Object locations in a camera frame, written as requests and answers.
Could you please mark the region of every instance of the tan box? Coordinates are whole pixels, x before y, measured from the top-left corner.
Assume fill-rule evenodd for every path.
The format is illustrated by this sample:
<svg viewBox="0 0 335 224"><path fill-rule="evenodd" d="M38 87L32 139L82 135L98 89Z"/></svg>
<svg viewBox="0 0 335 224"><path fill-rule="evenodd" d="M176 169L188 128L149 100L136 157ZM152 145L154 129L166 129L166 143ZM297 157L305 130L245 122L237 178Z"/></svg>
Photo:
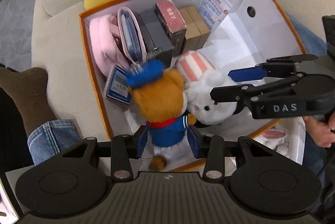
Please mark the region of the tan box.
<svg viewBox="0 0 335 224"><path fill-rule="evenodd" d="M206 25L205 21L202 19L201 15L199 14L195 6L189 6L186 8L186 10L190 14L198 30L200 31L201 37L199 39L197 47L195 48L200 49L204 46L208 36L210 35L210 29Z"/></svg>
<svg viewBox="0 0 335 224"><path fill-rule="evenodd" d="M199 29L197 28L197 25L193 21L192 17L187 12L187 9L182 8L179 10L179 12L183 17L185 24L187 25L185 39L184 39L182 50L181 50L181 54L182 54L186 51L197 49L197 45L201 37L201 34L200 34Z"/></svg>

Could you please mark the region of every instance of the gray carpet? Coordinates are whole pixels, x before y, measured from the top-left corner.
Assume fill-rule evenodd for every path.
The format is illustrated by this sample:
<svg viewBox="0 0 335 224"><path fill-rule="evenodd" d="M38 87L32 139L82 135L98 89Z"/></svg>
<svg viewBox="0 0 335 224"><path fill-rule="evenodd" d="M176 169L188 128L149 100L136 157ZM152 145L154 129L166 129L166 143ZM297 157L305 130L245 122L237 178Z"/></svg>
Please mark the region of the gray carpet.
<svg viewBox="0 0 335 224"><path fill-rule="evenodd" d="M35 0L0 0L0 63L18 71L31 67Z"/></svg>

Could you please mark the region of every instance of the bear paw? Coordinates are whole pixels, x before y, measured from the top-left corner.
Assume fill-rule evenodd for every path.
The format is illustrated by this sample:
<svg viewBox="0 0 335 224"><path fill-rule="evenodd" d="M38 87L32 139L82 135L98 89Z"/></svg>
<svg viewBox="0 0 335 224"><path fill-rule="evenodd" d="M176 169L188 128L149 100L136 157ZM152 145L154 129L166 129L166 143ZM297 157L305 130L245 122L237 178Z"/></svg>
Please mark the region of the bear paw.
<svg viewBox="0 0 335 224"><path fill-rule="evenodd" d="M197 122L197 119L194 116L194 114L188 114L187 115L187 123L188 123L188 125L194 125L196 122Z"/></svg>
<svg viewBox="0 0 335 224"><path fill-rule="evenodd" d="M160 156L160 155L154 156L151 159L148 171L160 172L164 169L164 167L166 167L166 164L167 164L167 160L164 156Z"/></svg>

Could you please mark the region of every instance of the denim leg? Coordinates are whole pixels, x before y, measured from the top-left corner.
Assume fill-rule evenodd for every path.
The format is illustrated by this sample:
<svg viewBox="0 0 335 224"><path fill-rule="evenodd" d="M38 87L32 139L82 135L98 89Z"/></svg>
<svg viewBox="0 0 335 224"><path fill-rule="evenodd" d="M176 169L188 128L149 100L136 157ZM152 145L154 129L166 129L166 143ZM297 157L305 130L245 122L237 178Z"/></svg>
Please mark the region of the denim leg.
<svg viewBox="0 0 335 224"><path fill-rule="evenodd" d="M306 132L303 166L311 170L319 177L322 189L324 188L326 183L325 172L324 170L322 170L322 168L325 166L326 163L327 151L324 148L317 146L309 133ZM321 201L318 201L318 203L312 210L312 213L316 212L320 205Z"/></svg>
<svg viewBox="0 0 335 224"><path fill-rule="evenodd" d="M35 165L49 159L81 141L71 120L53 120L44 123L28 137L28 147Z"/></svg>

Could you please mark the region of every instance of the striped hat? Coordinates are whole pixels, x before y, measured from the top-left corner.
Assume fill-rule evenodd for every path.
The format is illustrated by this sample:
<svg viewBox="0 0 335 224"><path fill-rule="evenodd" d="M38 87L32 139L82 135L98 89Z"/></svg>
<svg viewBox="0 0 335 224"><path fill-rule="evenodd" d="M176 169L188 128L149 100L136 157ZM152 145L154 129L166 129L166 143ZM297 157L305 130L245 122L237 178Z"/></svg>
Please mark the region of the striped hat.
<svg viewBox="0 0 335 224"><path fill-rule="evenodd" d="M186 83L198 81L207 69L215 69L204 55L194 50L183 53L175 62L175 67L184 77Z"/></svg>

